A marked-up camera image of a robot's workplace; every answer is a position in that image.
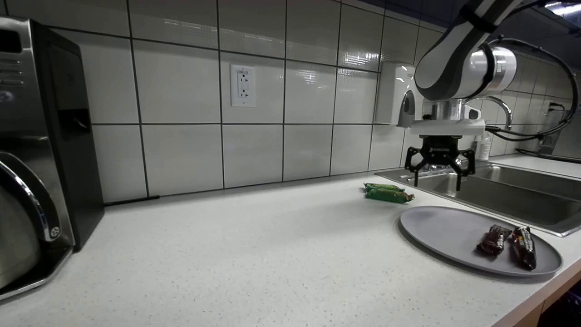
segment outlet cover plate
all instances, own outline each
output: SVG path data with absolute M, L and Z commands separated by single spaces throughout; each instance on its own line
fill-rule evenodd
M 230 100 L 232 106 L 256 107 L 254 67 L 230 65 Z

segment speckled countertop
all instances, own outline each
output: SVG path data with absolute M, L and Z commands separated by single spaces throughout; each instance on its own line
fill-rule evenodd
M 397 219 L 417 205 L 467 207 L 417 190 L 407 205 L 366 200 L 363 182 L 387 180 L 364 173 L 108 208 L 51 283 L 0 305 L 0 325 L 504 326 L 579 270 L 581 233 L 538 233 L 564 258 L 550 280 L 442 261 Z

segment gray plate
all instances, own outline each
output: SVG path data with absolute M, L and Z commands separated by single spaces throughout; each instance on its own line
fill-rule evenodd
M 400 218 L 403 229 L 431 250 L 488 272 L 507 276 L 531 277 L 549 275 L 561 268 L 563 260 L 554 247 L 533 235 L 537 268 L 521 268 L 509 241 L 496 258 L 476 252 L 476 245 L 494 224 L 514 229 L 515 226 L 490 216 L 446 207 L 414 207 L 405 210 Z

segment sink basin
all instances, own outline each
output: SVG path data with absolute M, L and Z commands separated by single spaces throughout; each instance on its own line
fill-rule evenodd
M 414 175 L 392 169 L 376 175 L 413 186 Z M 478 163 L 476 173 L 463 177 L 450 169 L 422 172 L 418 189 L 522 222 L 547 233 L 566 236 L 581 229 L 581 180 Z

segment green candy bar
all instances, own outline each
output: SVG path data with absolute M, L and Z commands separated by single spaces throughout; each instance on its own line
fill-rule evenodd
M 403 192 L 405 189 L 400 189 L 399 187 L 391 184 L 376 184 L 376 183 L 364 183 L 365 191 L 381 189 L 381 190 L 392 190 L 397 192 Z
M 365 193 L 366 198 L 372 198 L 375 200 L 395 202 L 395 203 L 406 203 L 413 199 L 415 196 L 413 194 L 407 194 L 406 192 L 389 190 L 389 189 L 370 189 Z

